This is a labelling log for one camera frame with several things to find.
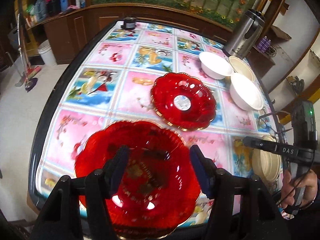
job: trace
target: mop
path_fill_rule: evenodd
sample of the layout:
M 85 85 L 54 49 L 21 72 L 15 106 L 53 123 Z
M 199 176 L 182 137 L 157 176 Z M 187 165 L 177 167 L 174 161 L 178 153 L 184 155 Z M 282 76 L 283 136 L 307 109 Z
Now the mop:
M 25 76 L 24 76 L 24 72 L 23 72 L 23 75 L 22 75 L 21 72 L 19 71 L 19 68 L 18 68 L 18 67 L 16 66 L 16 64 L 14 63 L 14 61 L 13 61 L 10 53 L 9 53 L 9 52 L 6 52 L 6 54 L 9 56 L 9 58 L 10 58 L 10 60 L 11 60 L 11 62 L 12 62 L 12 66 L 15 67 L 16 71 L 18 72 L 18 74 L 19 74 L 19 76 L 20 76 L 19 82 L 16 83 L 16 84 L 14 84 L 14 86 L 15 86 L 15 87 L 21 87 L 21 86 L 23 85 L 25 79 L 26 79 Z
M 38 79 L 34 78 L 34 76 L 41 70 L 41 68 L 39 66 L 32 68 L 29 62 L 28 56 L 25 53 L 26 47 L 25 47 L 24 38 L 23 38 L 24 37 L 23 28 L 20 28 L 20 13 L 18 13 L 17 26 L 18 26 L 18 43 L 19 43 L 18 52 L 20 54 L 22 66 L 24 69 L 24 76 L 26 81 L 25 89 L 27 92 L 29 92 L 37 84 Z

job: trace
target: human hand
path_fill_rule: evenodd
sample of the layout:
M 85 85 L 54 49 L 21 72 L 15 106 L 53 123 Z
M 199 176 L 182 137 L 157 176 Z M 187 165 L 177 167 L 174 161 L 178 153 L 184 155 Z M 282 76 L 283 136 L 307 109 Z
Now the human hand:
M 294 186 L 296 186 L 301 178 L 296 179 L 295 181 L 291 181 L 292 177 L 288 170 L 284 171 L 283 175 L 283 186 L 281 189 L 281 199 L 284 199 L 289 192 L 293 189 Z M 313 170 L 310 170 L 310 172 L 305 176 L 305 178 L 300 182 L 298 187 L 304 187 L 306 186 L 306 190 L 303 195 L 303 199 L 300 206 L 304 206 L 311 201 L 313 201 L 317 195 L 318 192 L 318 179 L 317 175 L 313 172 Z M 288 205 L 292 206 L 294 204 L 294 193 L 295 190 L 291 192 L 291 194 L 281 203 L 281 206 L 283 208 L 286 208 Z

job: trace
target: tiled floor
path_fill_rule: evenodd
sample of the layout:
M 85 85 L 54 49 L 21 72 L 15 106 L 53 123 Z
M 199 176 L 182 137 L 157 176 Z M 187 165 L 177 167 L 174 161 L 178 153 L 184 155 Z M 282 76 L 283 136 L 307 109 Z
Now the tiled floor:
M 22 70 L 20 59 L 16 64 Z M 0 208 L 8 221 L 36 218 L 26 203 L 30 150 L 42 109 L 67 66 L 42 66 L 29 93 L 14 86 L 20 79 L 14 67 L 0 73 Z

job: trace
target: printed tablecloth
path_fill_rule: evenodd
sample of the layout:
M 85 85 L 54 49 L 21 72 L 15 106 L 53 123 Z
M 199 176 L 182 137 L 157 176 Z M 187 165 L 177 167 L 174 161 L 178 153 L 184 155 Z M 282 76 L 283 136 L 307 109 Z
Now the printed tablecloth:
M 168 26 L 137 23 L 133 31 L 123 31 L 117 22 L 98 42 L 70 81 L 53 115 L 36 171 L 36 189 L 48 197 L 62 175 L 74 178 L 74 162 L 84 143 L 93 133 L 118 120 L 153 120 L 164 127 L 155 113 L 150 89 L 157 77 L 167 72 L 184 72 L 208 86 L 217 102 L 216 117 L 208 128 L 181 131 L 174 127 L 188 146 L 197 144 L 204 156 L 211 158 L 236 176 L 253 174 L 252 149 L 242 145 L 245 136 L 274 135 L 268 101 L 260 111 L 243 111 L 235 105 L 225 80 L 215 80 L 201 69 L 198 55 L 202 51 L 228 59 L 222 45 L 194 33 Z M 267 185 L 270 192 L 282 186 L 282 168 L 276 182 Z M 205 195 L 199 197 L 192 217 L 182 226 L 207 221 L 212 207 Z M 239 212 L 240 196 L 235 196 L 234 213 Z M 83 206 L 81 215 L 86 216 Z

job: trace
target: gold rim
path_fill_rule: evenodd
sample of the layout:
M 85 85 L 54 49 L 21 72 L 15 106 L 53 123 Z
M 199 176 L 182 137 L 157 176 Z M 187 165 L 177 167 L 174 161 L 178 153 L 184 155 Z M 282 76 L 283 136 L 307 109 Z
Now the gold rim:
M 154 104 L 155 99 L 154 99 L 153 94 L 152 94 L 153 88 L 156 86 L 156 82 L 157 82 L 157 80 L 158 80 L 159 78 L 163 78 L 163 77 L 165 77 L 166 75 L 172 74 L 172 73 L 173 73 L 173 74 L 185 74 L 185 75 L 187 75 L 189 78 L 195 78 L 195 79 L 197 79 L 197 80 L 200 81 L 200 83 L 201 83 L 205 88 L 207 88 L 207 89 L 210 91 L 210 93 L 211 93 L 211 89 L 210 89 L 208 86 L 204 85 L 199 78 L 190 76 L 189 74 L 187 74 L 187 73 L 185 73 L 185 72 L 179 72 L 179 73 L 169 72 L 169 73 L 166 73 L 165 75 L 163 75 L 163 76 L 161 76 L 161 77 L 158 77 L 158 78 L 155 80 L 155 82 L 153 83 L 153 86 L 152 86 L 152 88 L 151 88 L 151 91 L 150 91 L 150 95 L 151 95 L 151 98 L 152 98 L 151 103 L 152 103 L 153 106 L 154 106 L 154 108 L 153 108 L 154 111 L 156 112 L 157 115 L 159 115 L 160 117 L 162 117 L 162 121 L 164 121 L 167 125 L 172 126 L 172 127 L 175 127 L 175 128 L 177 128 L 177 129 L 180 129 L 180 130 L 182 130 L 182 131 L 184 131 L 184 132 L 203 130 L 203 129 L 207 128 L 207 127 L 210 125 L 210 123 L 215 119 L 216 113 L 215 113 L 214 117 L 208 122 L 208 125 L 207 125 L 207 126 L 205 126 L 205 127 L 198 127 L 198 128 L 196 128 L 196 129 L 187 129 L 187 128 L 181 127 L 180 125 L 179 125 L 179 126 L 178 126 L 178 125 L 175 125 L 175 124 L 169 122 L 168 120 L 166 120 L 166 119 L 163 117 L 163 114 L 160 113 L 159 110 L 155 107 L 155 104 Z M 216 99 L 214 98 L 213 95 L 212 95 L 212 98 L 214 99 L 214 101 L 215 101 L 215 103 L 216 103 L 216 104 L 215 104 L 215 108 L 214 108 L 214 110 L 216 110 L 216 109 L 217 109 L 217 101 L 216 101 Z

